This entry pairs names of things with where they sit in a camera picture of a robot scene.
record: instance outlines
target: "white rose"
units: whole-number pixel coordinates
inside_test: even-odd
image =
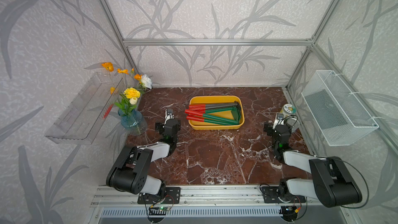
[[[147,75],[142,76],[141,82],[144,85],[144,87],[152,89],[152,80]]]
[[[130,104],[135,105],[137,103],[138,98],[137,97],[132,97],[130,99]]]

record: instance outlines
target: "mesh basket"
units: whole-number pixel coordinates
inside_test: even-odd
[[[332,70],[317,70],[301,95],[330,146],[344,146],[379,127]]]

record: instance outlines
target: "blue vase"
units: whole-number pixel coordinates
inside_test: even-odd
[[[147,131],[148,124],[140,111],[133,109],[130,115],[123,116],[123,111],[119,109],[118,114],[122,117],[122,126],[131,135],[138,136]]]

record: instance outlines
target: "wallpaper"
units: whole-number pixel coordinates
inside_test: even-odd
[[[331,0],[107,0],[124,39],[311,38]],[[286,85],[304,47],[129,47],[158,86]]]
[[[338,156],[351,163],[365,177],[369,186],[369,202],[356,209],[363,224],[393,224],[398,218],[398,158],[390,151],[376,132],[361,138],[350,146],[329,146],[312,116],[301,92],[316,70],[326,69],[320,60],[311,54],[301,69],[289,92],[304,125],[314,141],[311,147],[319,156]],[[366,186],[362,177],[347,166],[366,199]]]
[[[81,223],[122,145],[116,110],[92,145],[44,133],[100,63],[127,68],[121,47],[97,0],[1,0],[0,48],[0,223]]]
[[[330,1],[108,0],[123,38],[236,39],[309,38]]]
[[[398,134],[398,0],[343,0],[318,45]]]
[[[158,86],[284,86],[302,46],[148,46],[130,49]]]

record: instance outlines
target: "red marble surface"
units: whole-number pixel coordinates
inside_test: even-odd
[[[237,130],[193,130],[184,110],[192,97],[235,95],[242,101],[245,123]],[[156,88],[144,94],[139,105],[148,123],[140,136],[130,136],[128,143],[152,144],[162,136],[155,132],[155,122],[164,121],[166,109],[173,109],[181,120],[175,152],[158,159],[149,175],[167,185],[279,183],[281,178],[308,174],[274,159],[271,138],[263,132],[264,122],[273,122],[286,98],[280,87]],[[297,130],[290,139],[293,149],[308,152]]]

